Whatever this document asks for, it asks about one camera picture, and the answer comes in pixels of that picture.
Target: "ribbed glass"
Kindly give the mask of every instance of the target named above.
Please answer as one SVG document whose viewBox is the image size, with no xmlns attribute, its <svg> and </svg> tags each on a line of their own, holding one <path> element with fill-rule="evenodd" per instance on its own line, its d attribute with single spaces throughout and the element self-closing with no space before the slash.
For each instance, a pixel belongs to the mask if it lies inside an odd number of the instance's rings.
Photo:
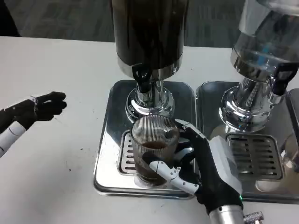
<svg viewBox="0 0 299 224">
<path fill-rule="evenodd" d="M 142 159 L 145 152 L 152 152 L 170 166 L 176 150 L 179 130 L 174 121 L 162 115 L 149 115 L 138 119 L 131 129 L 135 168 L 140 177 L 152 185 L 165 182 Z"/>
</svg>

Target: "robotic hand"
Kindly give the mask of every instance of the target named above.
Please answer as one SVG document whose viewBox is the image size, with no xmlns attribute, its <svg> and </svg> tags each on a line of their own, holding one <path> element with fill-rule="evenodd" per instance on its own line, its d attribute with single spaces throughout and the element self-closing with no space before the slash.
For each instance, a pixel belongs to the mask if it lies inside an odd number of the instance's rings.
<svg viewBox="0 0 299 224">
<path fill-rule="evenodd" d="M 7 152 L 36 121 L 48 121 L 66 107 L 66 95 L 51 92 L 17 103 L 0 111 L 0 157 Z"/>
<path fill-rule="evenodd" d="M 153 153 L 146 152 L 142 159 L 149 167 L 170 184 L 195 195 L 205 205 L 212 224 L 257 224 L 263 220 L 261 212 L 243 215 L 242 185 L 227 142 L 220 136 L 208 140 L 192 124 L 179 119 L 175 122 L 181 129 L 180 137 L 189 140 L 178 145 L 174 156 L 179 160 L 177 166 L 170 168 Z M 193 159 L 200 175 L 190 165 Z"/>
</svg>

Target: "floor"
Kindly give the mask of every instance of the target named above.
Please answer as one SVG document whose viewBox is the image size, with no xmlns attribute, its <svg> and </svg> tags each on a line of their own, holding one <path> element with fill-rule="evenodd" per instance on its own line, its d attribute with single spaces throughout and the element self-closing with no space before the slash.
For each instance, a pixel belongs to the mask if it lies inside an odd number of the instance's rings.
<svg viewBox="0 0 299 224">
<path fill-rule="evenodd" d="M 24 37 L 114 42 L 109 0 L 4 0 Z M 232 47 L 244 0 L 190 0 L 186 46 Z"/>
</svg>

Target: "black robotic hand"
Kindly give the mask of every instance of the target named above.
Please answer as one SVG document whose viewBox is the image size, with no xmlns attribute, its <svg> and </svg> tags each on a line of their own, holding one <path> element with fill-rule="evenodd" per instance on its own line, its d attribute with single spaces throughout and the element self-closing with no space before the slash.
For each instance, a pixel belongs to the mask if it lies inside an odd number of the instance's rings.
<svg viewBox="0 0 299 224">
<path fill-rule="evenodd" d="M 0 111 L 0 133 L 14 121 L 28 130 L 36 121 L 49 121 L 67 106 L 63 92 L 51 92 L 40 97 L 31 97 Z"/>
<path fill-rule="evenodd" d="M 36 121 L 52 120 L 66 107 L 63 92 L 51 92 L 40 97 L 31 97 L 0 111 L 0 157 Z"/>
<path fill-rule="evenodd" d="M 174 156 L 179 158 L 176 166 L 170 168 L 150 152 L 145 153 L 142 159 L 170 184 L 196 195 L 208 214 L 225 205 L 242 208 L 242 185 L 227 142 L 220 136 L 208 140 L 194 125 L 183 120 L 175 119 L 175 123 L 181 129 L 180 137 L 189 140 L 178 145 Z M 190 165 L 193 159 L 200 177 Z"/>
</svg>

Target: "drip tray grate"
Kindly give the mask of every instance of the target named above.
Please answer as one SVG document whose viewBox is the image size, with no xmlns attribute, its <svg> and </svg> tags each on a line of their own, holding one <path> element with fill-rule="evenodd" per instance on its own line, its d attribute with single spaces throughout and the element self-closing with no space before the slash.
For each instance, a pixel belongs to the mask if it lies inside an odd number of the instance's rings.
<svg viewBox="0 0 299 224">
<path fill-rule="evenodd" d="M 133 155 L 132 138 L 129 130 L 126 130 L 123 133 L 121 143 L 120 159 L 118 163 L 119 171 L 124 175 L 137 174 Z"/>
<path fill-rule="evenodd" d="M 243 180 L 280 180 L 283 177 L 276 141 L 268 135 L 227 135 Z"/>
</svg>

